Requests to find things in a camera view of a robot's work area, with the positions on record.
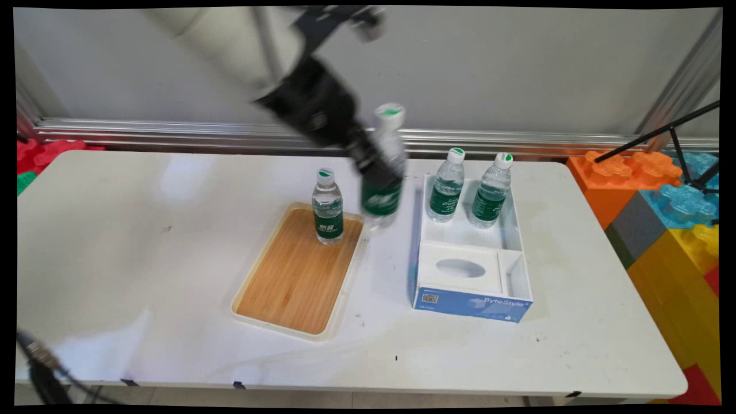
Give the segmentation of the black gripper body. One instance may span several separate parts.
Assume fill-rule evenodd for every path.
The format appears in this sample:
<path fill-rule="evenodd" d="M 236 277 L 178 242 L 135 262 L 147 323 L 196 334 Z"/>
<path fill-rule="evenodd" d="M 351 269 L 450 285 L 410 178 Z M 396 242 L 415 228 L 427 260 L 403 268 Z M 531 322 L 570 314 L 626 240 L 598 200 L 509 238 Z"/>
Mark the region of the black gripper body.
<path fill-rule="evenodd" d="M 300 60 L 289 76 L 256 103 L 319 147 L 368 149 L 357 100 L 318 58 Z"/>

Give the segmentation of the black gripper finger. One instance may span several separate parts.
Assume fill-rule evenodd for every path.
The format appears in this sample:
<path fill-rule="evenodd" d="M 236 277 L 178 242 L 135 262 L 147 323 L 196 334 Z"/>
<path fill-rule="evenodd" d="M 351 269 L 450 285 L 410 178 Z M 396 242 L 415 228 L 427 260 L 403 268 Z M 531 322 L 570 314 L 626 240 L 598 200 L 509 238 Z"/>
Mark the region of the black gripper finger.
<path fill-rule="evenodd" d="M 397 186 L 400 183 L 398 167 L 373 134 L 363 128 L 348 128 L 344 149 L 366 183 L 371 186 Z"/>

